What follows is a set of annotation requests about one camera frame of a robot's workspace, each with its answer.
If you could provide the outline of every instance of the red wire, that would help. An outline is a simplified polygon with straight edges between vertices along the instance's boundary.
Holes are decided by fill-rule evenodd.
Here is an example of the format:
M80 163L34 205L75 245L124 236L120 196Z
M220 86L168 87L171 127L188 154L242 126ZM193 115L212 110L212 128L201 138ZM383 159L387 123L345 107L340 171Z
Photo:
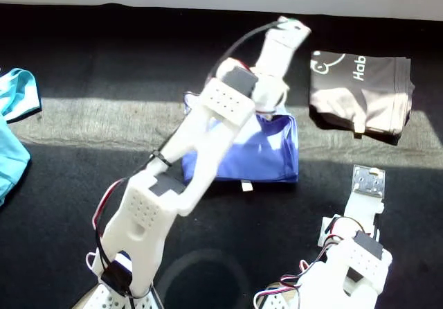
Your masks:
M94 228L94 230L97 228L97 221L98 221L98 217L100 217L100 215L103 212L103 209L106 205L106 202L108 200L108 198L111 196L111 194L113 193L113 191L117 188L117 186L123 182L125 179L119 179L117 181L115 181L113 184L111 184L109 186L109 188L106 190L105 194L103 195L102 199L100 200L100 202L97 205L97 209L96 212L94 212L93 216L92 216L92 227Z

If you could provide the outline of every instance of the turquoise fabric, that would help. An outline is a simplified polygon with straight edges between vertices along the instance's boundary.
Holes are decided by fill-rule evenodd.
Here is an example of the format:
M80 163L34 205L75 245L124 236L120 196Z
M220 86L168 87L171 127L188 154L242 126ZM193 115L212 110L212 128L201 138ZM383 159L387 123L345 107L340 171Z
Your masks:
M11 132L6 121L40 108L31 72L13 69L0 77L0 205L17 184L30 160L29 152Z
M37 84L31 72L15 68L0 77L0 114L7 121L39 108Z

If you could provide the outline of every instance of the cable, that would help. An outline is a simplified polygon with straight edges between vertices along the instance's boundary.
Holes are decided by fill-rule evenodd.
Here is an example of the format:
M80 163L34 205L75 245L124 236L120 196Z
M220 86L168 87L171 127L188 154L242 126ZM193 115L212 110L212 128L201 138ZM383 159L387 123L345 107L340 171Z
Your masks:
M130 304L130 306L131 306L131 309L136 309L136 305L135 305L135 303L134 303L134 298L132 297L132 294L131 294L131 296L129 297L129 304Z
M372 238L377 240L377 233L379 232L380 215L376 214L374 217L374 235Z
M124 177L122 179L118 179L113 184L111 184L109 186L109 188L103 194L102 199L100 200L100 202L97 205L96 212L94 212L94 214L92 215L92 227L94 228L94 230L96 230L96 228L97 228L97 220L101 216L107 200L109 199L109 197L111 196L113 191L116 188L118 188L125 180L126 180L126 177Z
M304 259L302 259L302 260L299 262L298 266L299 266L299 268L300 268L300 271L301 271L301 272L304 272L304 271L309 267L309 264L307 263L307 261L305 261Z
M355 223L357 223L358 226L360 227L361 231L362 231L363 233L365 233L365 229L363 228L363 226L361 225L360 222L358 222L358 221L355 220L354 218L351 218L351 217L345 217L345 216L341 216L341 217L338 217L337 219L333 220L333 222L332 222L332 224L331 224L330 233L332 233L332 230L334 229L334 226L335 226L336 222L337 222L338 220L340 220L340 219L343 219L343 218L345 218L345 219L350 219L350 220L354 221Z
M215 75L218 67L220 66L220 64L223 63L224 60L229 58L237 50L237 48L241 44L243 44L247 39L249 39L250 37L252 37L252 36L254 36L254 35L258 34L258 33L264 32L264 31L266 31L266 30L268 30L270 28L273 28L273 27L276 27L278 25L285 24L285 23L287 23L287 21L273 21L272 23L263 25L261 27L254 28L252 31L248 32L247 34L245 34L241 38L239 38L236 42L234 42L232 44L231 47L228 48L228 50L226 50L224 52L224 54L213 65L213 67L211 68L211 70L208 73L208 76L206 77L205 85L208 84L208 81L212 77L214 77L214 75Z
M333 238L339 238L340 241L343 241L343 238L342 238L341 236L336 235L336 234L330 234L330 235L326 236L325 242L323 242L323 246L326 245L326 242L327 242L328 240L333 239Z
M96 253L95 252L88 252L86 254L86 257L84 258L85 262L86 262L86 266L92 271L92 265L89 262L89 257L94 256L96 257Z
M311 263L309 264L309 266L307 267L307 269L305 269L305 271L302 271L301 273L297 274L297 275L293 275L293 274L283 274L280 277L280 282L281 284L287 285L287 287L290 287L292 289L297 289L300 288L301 285L289 285L288 283L286 283L286 280L291 280L291 279L299 279L301 276L303 276L304 274L308 273L308 271L314 266L315 263L317 263L323 256L323 254L326 252L326 250L328 250L332 245L337 245L336 242L329 242L327 243L320 251L320 253L318 254L317 258Z
M263 297L265 295L280 294L280 293L288 292L290 290L293 290L293 288L291 288L291 287L280 287L280 288L274 288L274 289L270 289L270 290L262 290L260 292L257 292L254 295L254 297L253 297L254 309L259 309L258 308L258 304L257 304L257 300L258 300L259 297Z

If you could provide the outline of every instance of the blue fabric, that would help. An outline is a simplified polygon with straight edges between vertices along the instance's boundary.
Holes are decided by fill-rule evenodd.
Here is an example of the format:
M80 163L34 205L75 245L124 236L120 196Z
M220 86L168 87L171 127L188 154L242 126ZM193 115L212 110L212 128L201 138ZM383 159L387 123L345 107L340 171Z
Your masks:
M195 151L183 156L185 182L192 179L196 160ZM272 121L253 116L220 163L216 179L297 182L298 137L295 118L284 109Z
M17 184L29 162L29 152L6 121L40 107L37 85L31 72L13 69L0 77L0 205Z
M39 108L37 84L31 72L15 68L0 77L0 114L7 121Z

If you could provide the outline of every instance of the garment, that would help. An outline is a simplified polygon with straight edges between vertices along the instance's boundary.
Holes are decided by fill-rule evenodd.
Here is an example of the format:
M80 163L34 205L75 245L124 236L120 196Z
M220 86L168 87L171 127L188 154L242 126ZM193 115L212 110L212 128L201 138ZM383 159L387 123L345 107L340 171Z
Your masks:
M39 108L37 83L31 72L15 68L0 77L0 114L7 121Z
M0 206L6 194L17 184L30 159L23 147L0 115Z
M408 58L314 51L309 103L333 125L399 136L415 88L409 75Z
M215 121L209 130L216 125L220 123ZM196 160L195 151L183 156L185 182L192 179ZM215 179L297 182L298 137L295 118L284 108L278 109L272 121L252 116L220 163Z
M31 72L13 69L0 77L0 205L23 175L29 152L11 132L6 121L40 108L37 85Z

